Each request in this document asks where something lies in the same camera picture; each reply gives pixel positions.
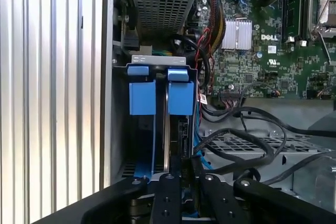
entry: sticker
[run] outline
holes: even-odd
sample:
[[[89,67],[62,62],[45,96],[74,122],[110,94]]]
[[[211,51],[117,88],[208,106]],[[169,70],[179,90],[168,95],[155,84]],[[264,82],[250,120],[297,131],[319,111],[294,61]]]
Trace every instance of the sticker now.
[[[277,53],[277,46],[268,46],[268,53],[269,54],[276,54]]]
[[[199,97],[197,98],[197,101],[199,102],[201,98],[201,103],[208,105],[208,101],[206,100],[206,96],[204,94],[200,94]]]

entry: dell logo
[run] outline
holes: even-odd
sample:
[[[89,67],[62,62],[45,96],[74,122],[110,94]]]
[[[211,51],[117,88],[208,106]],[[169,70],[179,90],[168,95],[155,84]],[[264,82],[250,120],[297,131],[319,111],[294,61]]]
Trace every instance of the dell logo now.
[[[261,35],[261,40],[279,41],[277,36],[275,36],[275,35],[265,35],[265,34]]]

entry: black metal bracket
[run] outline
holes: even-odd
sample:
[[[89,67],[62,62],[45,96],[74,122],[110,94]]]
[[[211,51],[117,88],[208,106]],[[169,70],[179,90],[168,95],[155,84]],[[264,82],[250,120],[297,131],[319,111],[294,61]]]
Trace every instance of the black metal bracket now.
[[[181,216],[181,178],[163,174],[155,190],[151,224],[179,224]]]
[[[235,181],[234,192],[277,223],[336,223],[333,213],[252,179]]]
[[[85,199],[34,222],[34,224],[98,224],[115,223],[133,198],[138,198],[147,187],[147,179],[126,178]]]
[[[200,176],[201,191],[206,200],[205,207],[218,223],[249,223],[233,194],[233,187],[212,174]]]

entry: blue plastic tab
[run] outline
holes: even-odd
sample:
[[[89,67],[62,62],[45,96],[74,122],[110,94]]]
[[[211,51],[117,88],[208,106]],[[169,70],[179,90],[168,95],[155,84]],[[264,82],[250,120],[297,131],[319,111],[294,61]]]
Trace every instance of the blue plastic tab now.
[[[129,76],[148,76],[149,67],[148,66],[129,66],[127,69],[127,74]]]
[[[194,83],[172,82],[168,90],[168,113],[170,115],[192,115]]]
[[[155,115],[156,91],[154,82],[130,83],[130,115]]]
[[[186,69],[168,69],[168,81],[189,81]]]

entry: chip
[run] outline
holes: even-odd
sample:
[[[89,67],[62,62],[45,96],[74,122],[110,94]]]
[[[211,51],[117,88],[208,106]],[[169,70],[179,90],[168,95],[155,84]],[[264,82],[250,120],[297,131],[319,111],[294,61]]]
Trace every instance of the chip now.
[[[253,74],[246,74],[245,75],[245,82],[252,83],[253,82]]]
[[[282,89],[287,89],[288,88],[288,81],[281,81],[280,87]]]

